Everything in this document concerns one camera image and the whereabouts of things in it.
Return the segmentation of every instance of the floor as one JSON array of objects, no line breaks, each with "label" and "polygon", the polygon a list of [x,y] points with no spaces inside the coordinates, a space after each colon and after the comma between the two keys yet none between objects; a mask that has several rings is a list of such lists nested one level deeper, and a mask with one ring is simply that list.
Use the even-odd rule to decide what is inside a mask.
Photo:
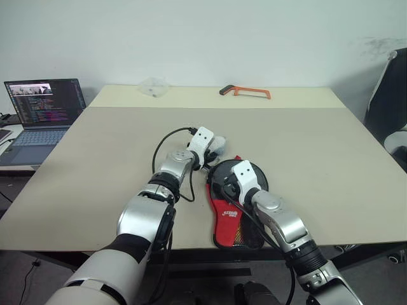
[{"label": "floor", "polygon": [[[0,177],[0,191],[14,199],[20,192],[26,178],[6,179]],[[0,198],[0,210],[10,204]],[[332,247],[323,249],[327,257],[337,252]],[[0,252],[0,304],[17,305],[24,285],[24,276],[35,258],[20,252]],[[201,298],[202,304],[229,305],[233,302],[233,288],[238,283],[255,281],[266,285],[285,303],[289,292],[289,272],[283,262],[239,262],[227,264],[179,264],[171,265],[170,271],[250,268],[251,276],[210,277],[210,278],[170,278],[163,298],[157,304],[180,304],[181,300]],[[154,289],[159,266],[146,270],[137,302],[145,302]],[[72,275],[70,269],[41,261],[28,277],[28,285],[22,304],[40,305]],[[407,264],[392,264],[383,257],[343,272],[365,305],[405,305],[407,304]],[[296,287],[293,305],[305,304],[307,298],[299,286]]]}]

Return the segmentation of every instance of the beige table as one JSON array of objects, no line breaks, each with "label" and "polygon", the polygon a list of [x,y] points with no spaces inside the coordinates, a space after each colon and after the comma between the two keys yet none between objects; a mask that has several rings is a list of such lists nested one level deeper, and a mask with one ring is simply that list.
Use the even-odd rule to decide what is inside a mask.
[{"label": "beige table", "polygon": [[[406,174],[328,88],[269,88],[271,100],[171,88],[160,97],[105,86],[0,221],[0,248],[97,250],[115,236],[127,201],[149,180],[160,139],[180,126],[227,138],[225,158],[265,172],[320,245],[407,240]],[[158,156],[184,147],[188,133]],[[173,248],[213,248],[203,173],[197,200],[177,203]],[[189,194],[188,183],[181,191]]]}]

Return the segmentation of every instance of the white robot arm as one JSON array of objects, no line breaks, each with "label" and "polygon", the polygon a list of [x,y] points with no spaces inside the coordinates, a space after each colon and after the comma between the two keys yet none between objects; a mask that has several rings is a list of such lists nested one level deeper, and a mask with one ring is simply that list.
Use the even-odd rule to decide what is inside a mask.
[{"label": "white robot arm", "polygon": [[94,253],[46,303],[47,305],[130,305],[152,249],[167,244],[186,173],[201,169],[214,134],[200,127],[186,150],[167,155],[146,186],[127,204],[117,237]]},{"label": "white robot arm", "polygon": [[[222,151],[219,143],[223,145],[224,140],[214,140],[210,130],[190,128],[190,132],[194,137],[188,148],[168,154],[146,186],[128,202],[118,221],[116,239],[94,253],[47,305],[132,304],[151,251],[167,244],[184,176]],[[235,165],[231,176],[224,187],[235,184],[240,204],[252,205],[270,228],[287,265],[310,292],[307,305],[362,305],[333,263],[321,254],[302,220],[282,198],[261,189],[250,162]]]},{"label": "white robot arm", "polygon": [[231,173],[240,190],[239,203],[253,206],[259,220],[270,228],[287,266],[295,270],[298,283],[310,293],[307,305],[362,305],[335,265],[325,259],[298,215],[281,197],[261,189],[250,162],[241,161]]}]

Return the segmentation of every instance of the desk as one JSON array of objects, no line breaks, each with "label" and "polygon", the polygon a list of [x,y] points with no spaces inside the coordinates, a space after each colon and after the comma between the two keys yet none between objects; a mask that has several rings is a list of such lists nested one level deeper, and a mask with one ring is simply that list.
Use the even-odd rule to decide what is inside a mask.
[{"label": "desk", "polygon": [[[407,240],[406,174],[328,88],[269,88],[271,100],[171,88],[160,98],[105,86],[0,221],[0,248],[93,251],[110,243],[128,200],[151,176],[158,141],[206,126],[260,166],[271,192],[319,245]],[[166,142],[157,158],[190,136]],[[174,249],[214,248],[203,173],[196,201],[177,203]],[[188,194],[187,183],[181,188]]]}]

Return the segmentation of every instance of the black cable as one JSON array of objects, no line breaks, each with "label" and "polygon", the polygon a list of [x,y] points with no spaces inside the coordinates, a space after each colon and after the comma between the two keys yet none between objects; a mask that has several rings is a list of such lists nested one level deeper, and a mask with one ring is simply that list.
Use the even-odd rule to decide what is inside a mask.
[{"label": "black cable", "polygon": [[170,253],[171,253],[171,248],[172,248],[172,233],[170,235],[170,238],[168,240],[168,245],[167,248],[165,249],[165,258],[163,262],[163,268],[161,269],[160,276],[158,277],[158,281],[156,284],[156,287],[151,294],[151,297],[149,298],[148,302],[145,303],[144,305],[150,305],[161,299],[165,292],[165,288],[167,287],[167,282],[168,282],[168,269],[169,269],[169,261],[170,261]]},{"label": "black cable", "polygon": [[15,140],[15,138],[14,138],[14,139],[5,140],[3,143],[0,143],[0,146],[2,146],[3,144],[5,144],[5,143],[7,143],[7,142],[11,142],[12,140]]},{"label": "black cable", "polygon": [[242,207],[240,204],[238,204],[235,200],[233,200],[229,195],[227,195],[227,193],[224,191],[224,187],[221,188],[221,194],[222,196],[232,205],[234,205],[235,207],[237,207],[240,211],[242,211],[242,213],[244,213],[252,222],[253,224],[257,227],[257,229],[259,230],[259,233],[261,235],[261,237],[263,237],[263,239],[275,250],[281,252],[280,247],[267,235],[266,231],[264,230],[264,228],[262,227],[261,224],[259,224],[257,222],[256,219],[254,219],[254,217],[252,215],[250,215],[245,209],[244,207]]},{"label": "black cable", "polygon": [[36,259],[34,262],[31,263],[31,265],[32,265],[32,266],[31,266],[31,269],[27,272],[27,274],[25,275],[25,278],[24,278],[24,288],[23,288],[23,292],[21,293],[21,298],[20,298],[20,302],[18,303],[18,305],[21,305],[22,302],[23,302],[24,293],[25,293],[25,290],[26,290],[26,288],[27,288],[27,279],[28,279],[28,276],[30,275],[30,273],[32,272],[32,270],[34,270],[35,267],[38,267],[38,266],[39,266],[39,259]]},{"label": "black cable", "polygon": [[195,201],[195,193],[193,191],[193,186],[192,186],[192,173],[193,173],[193,168],[191,166],[191,171],[190,171],[190,189],[191,189],[191,195],[192,195],[192,199],[189,199],[187,197],[185,197],[182,194],[179,194],[180,197],[184,198],[186,201],[188,202],[194,202]]},{"label": "black cable", "polygon": [[293,300],[294,297],[294,291],[295,291],[295,274],[293,267],[290,267],[290,275],[291,275],[291,288],[290,288],[290,293],[288,295],[286,305],[290,305],[291,301]]},{"label": "black cable", "polygon": [[[269,237],[269,235],[266,233],[266,231],[264,230],[264,228],[261,226],[261,224],[259,224],[257,222],[256,219],[254,219],[254,217],[252,215],[250,215],[245,209],[244,207],[242,207],[239,203],[237,203],[235,200],[233,200],[225,191],[224,191],[224,186],[221,188],[221,194],[222,196],[224,196],[224,198],[230,202],[232,205],[234,205],[235,207],[237,207],[240,211],[242,211],[242,213],[245,213],[246,216],[248,216],[248,218],[254,223],[254,225],[258,228],[259,233],[261,235],[261,237],[263,237],[263,239],[274,249],[278,250],[281,254],[282,251],[280,249],[280,247]],[[294,296],[294,291],[295,291],[295,274],[294,274],[294,270],[292,267],[289,268],[290,270],[290,275],[291,275],[291,288],[290,288],[290,293],[288,295],[287,301],[286,301],[286,305],[290,305],[291,301],[293,300],[293,296]]]},{"label": "black cable", "polygon": [[3,192],[0,191],[0,195],[3,196],[4,198],[6,198],[8,201],[10,201],[10,203],[13,203],[13,200],[11,200],[9,197],[4,195]]},{"label": "black cable", "polygon": [[[153,174],[155,173],[155,158],[157,157],[157,153],[158,153],[158,150],[160,149],[161,145],[162,145],[162,144],[164,143],[164,141],[165,141],[167,138],[169,138],[171,135],[173,135],[173,134],[175,134],[175,133],[177,133],[177,132],[181,132],[181,131],[183,131],[183,130],[187,130],[187,131],[189,131],[189,132],[192,133],[192,134],[195,134],[195,132],[197,132],[197,129],[196,129],[196,128],[193,128],[193,127],[182,127],[182,128],[178,128],[178,129],[173,130],[172,132],[170,132],[169,134],[167,134],[164,138],[162,138],[162,140],[160,141],[160,143],[158,143],[158,145],[157,145],[157,147],[156,147],[156,149],[155,149],[155,152],[154,152],[154,155],[153,155],[153,160],[152,160],[152,162],[151,162],[151,169],[152,169],[152,171],[153,171]],[[193,167],[191,167],[191,172],[190,172],[190,189],[191,189],[192,199],[189,199],[189,198],[185,197],[185,196],[182,195],[182,194],[179,195],[180,197],[184,198],[184,199],[185,199],[186,201],[188,201],[188,202],[194,202],[194,201],[195,201],[195,193],[194,193],[194,191],[193,191],[193,185],[192,185],[192,173],[193,173]]]},{"label": "black cable", "polygon": [[158,150],[160,149],[161,145],[163,145],[164,141],[171,135],[177,133],[177,132],[181,132],[183,130],[191,130],[191,127],[182,127],[182,128],[178,128],[175,129],[173,131],[171,131],[168,135],[166,135],[161,142],[157,145],[157,148],[155,149],[154,155],[153,155],[153,162],[151,163],[151,169],[153,170],[153,174],[155,173],[155,157],[157,156]]}]

